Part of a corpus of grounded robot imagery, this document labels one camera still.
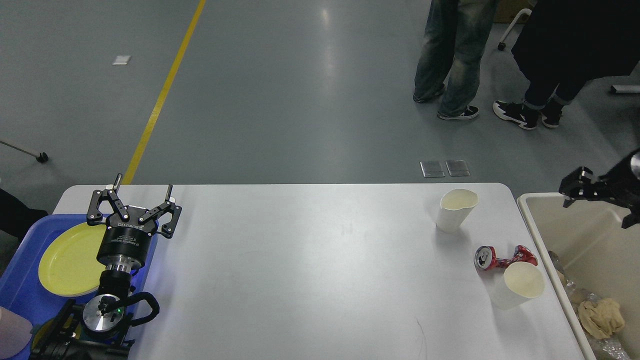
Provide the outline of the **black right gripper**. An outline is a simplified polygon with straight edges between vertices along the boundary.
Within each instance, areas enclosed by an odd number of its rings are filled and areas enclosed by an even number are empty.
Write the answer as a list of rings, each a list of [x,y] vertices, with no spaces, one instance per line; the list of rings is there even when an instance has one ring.
[[[579,166],[560,182],[558,193],[564,196],[562,207],[568,208],[578,200],[608,200],[630,210],[622,219],[622,229],[640,223],[640,151],[633,150],[618,161],[602,176],[602,181],[595,180],[594,172],[588,167]]]

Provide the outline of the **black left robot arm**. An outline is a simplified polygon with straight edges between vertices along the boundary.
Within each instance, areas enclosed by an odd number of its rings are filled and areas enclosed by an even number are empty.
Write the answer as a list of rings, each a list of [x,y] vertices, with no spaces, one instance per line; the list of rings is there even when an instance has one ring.
[[[103,265],[96,293],[87,303],[67,300],[49,326],[32,341],[31,360],[126,360],[135,340],[131,328],[153,321],[160,305],[150,292],[138,291],[135,275],[143,269],[156,235],[171,239],[182,207],[167,186],[162,203],[145,208],[126,205],[118,196],[122,174],[93,192],[86,224],[105,225],[96,250]]]

